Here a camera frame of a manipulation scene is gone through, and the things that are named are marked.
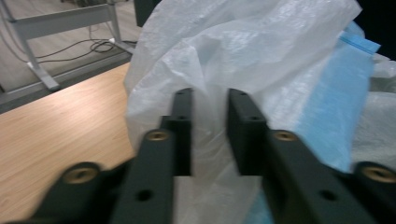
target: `wooden table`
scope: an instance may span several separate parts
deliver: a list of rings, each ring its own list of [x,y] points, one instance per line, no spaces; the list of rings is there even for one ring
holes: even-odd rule
[[[67,167],[133,156],[122,85],[128,64],[0,115],[0,223],[29,217]]]

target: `metal table frame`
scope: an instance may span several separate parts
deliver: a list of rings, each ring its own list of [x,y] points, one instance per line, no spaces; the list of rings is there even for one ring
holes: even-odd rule
[[[51,91],[61,88],[58,82],[37,61],[28,40],[45,35],[54,35],[65,31],[75,30],[82,27],[111,21],[113,38],[109,41],[115,46],[134,53],[134,49],[121,41],[120,28],[117,19],[117,11],[113,0],[107,0],[107,4],[67,10],[48,15],[40,15],[23,19],[15,19],[7,6],[6,0],[0,0],[0,8],[5,12],[7,20],[12,25],[15,33],[25,51],[29,62],[27,65],[40,78]]]

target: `floor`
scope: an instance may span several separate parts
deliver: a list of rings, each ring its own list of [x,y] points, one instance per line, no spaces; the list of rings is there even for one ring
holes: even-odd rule
[[[73,1],[58,0],[7,0],[8,6],[15,18],[31,17],[43,14],[50,14],[69,9],[78,8]],[[120,24],[120,32],[123,40],[136,41],[140,35],[141,28],[136,26],[134,15],[134,2],[124,2],[119,0],[116,4]],[[2,31],[10,46],[17,51],[21,58],[26,60],[25,55],[21,53],[12,39],[7,34],[5,21],[0,21],[0,31]],[[56,35],[48,35],[29,41],[35,56],[50,54],[59,49],[68,47],[80,40],[90,38],[90,29],[92,38],[109,39],[112,37],[108,25],[101,23],[92,27],[81,28],[73,31],[63,32]],[[59,54],[47,57],[42,60],[59,60],[70,59],[82,55],[90,50],[91,41],[87,41],[65,50]],[[18,61],[6,48],[4,43],[0,44],[0,85],[2,91],[15,91],[19,88],[38,81],[38,78],[29,70],[26,63]],[[42,63],[41,65],[52,75],[58,75],[73,68],[82,66],[87,63],[95,62],[110,55],[121,53],[120,49],[114,48],[106,53],[93,52],[85,57],[70,61],[56,63]]]

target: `blue cloth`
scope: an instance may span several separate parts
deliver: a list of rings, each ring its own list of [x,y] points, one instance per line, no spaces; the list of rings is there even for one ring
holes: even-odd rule
[[[374,71],[372,55],[379,49],[378,44],[364,39],[358,28],[351,23],[340,35],[293,130],[322,162],[344,172],[349,170],[353,133]],[[245,223],[273,223],[263,192]]]

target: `white plastic sheet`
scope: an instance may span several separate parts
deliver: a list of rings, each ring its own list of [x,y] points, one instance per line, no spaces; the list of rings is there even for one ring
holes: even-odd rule
[[[396,93],[370,92],[353,141],[353,160],[396,170],[395,137]]]
[[[148,19],[125,79],[134,144],[194,89],[193,178],[177,179],[176,223],[236,224],[259,179],[240,177],[224,135],[226,92],[249,92],[273,129],[291,130],[340,32],[350,0],[165,0]]]

